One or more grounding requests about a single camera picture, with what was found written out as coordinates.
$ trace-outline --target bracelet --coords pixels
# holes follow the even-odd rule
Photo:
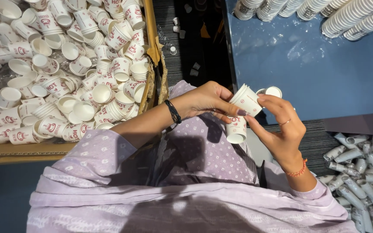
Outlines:
[[[306,170],[306,162],[307,162],[307,161],[308,161],[307,158],[305,158],[305,159],[303,160],[303,168],[302,168],[300,171],[298,171],[298,172],[293,172],[293,173],[290,173],[290,172],[284,172],[284,173],[286,173],[286,175],[288,175],[288,176],[298,177],[299,175],[301,175],[301,174],[303,174],[303,173],[305,172],[305,170]]]
[[[167,99],[165,100],[165,103],[169,108],[169,112],[171,113],[171,117],[174,123],[181,124],[182,119],[179,116],[178,111],[175,109],[174,105]]]

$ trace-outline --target hand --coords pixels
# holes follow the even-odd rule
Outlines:
[[[231,120],[227,116],[245,116],[247,114],[243,109],[228,103],[233,96],[234,94],[227,88],[210,81],[170,101],[182,119],[217,109],[214,116],[229,124]]]
[[[292,171],[294,169],[293,165],[295,163],[300,164],[301,153],[298,148],[306,132],[306,127],[297,116],[291,103],[287,100],[269,94],[259,94],[258,96],[258,103],[275,115],[279,124],[283,124],[280,126],[281,132],[270,133],[266,131],[251,116],[245,116],[245,119],[261,142],[282,166],[283,170],[294,172]],[[300,170],[300,166],[296,166],[295,170],[296,172]]]

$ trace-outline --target person's left hand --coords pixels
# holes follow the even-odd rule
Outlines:
[[[195,117],[216,109],[214,116],[225,123],[231,123],[227,116],[246,116],[246,111],[228,103],[234,96],[227,88],[209,81],[206,84],[173,98],[170,102],[175,106],[182,119]]]

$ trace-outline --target person's right hand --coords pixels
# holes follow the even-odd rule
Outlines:
[[[244,118],[283,170],[286,172],[299,171],[298,164],[300,164],[302,157],[298,148],[306,132],[306,127],[287,100],[269,94],[259,94],[258,96],[258,103],[276,116],[276,121],[281,124],[281,132],[270,133],[255,118],[248,115]]]

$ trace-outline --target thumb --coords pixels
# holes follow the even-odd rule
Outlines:
[[[215,103],[215,108],[220,109],[225,112],[225,115],[227,116],[245,116],[247,115],[246,111],[243,109],[237,107],[236,105],[230,104],[228,102],[225,102],[222,99],[218,99]]]
[[[248,125],[250,126],[250,129],[253,130],[257,137],[259,137],[260,141],[262,141],[263,143],[269,143],[272,141],[273,135],[265,130],[255,118],[248,115],[245,116],[244,119],[246,119]]]

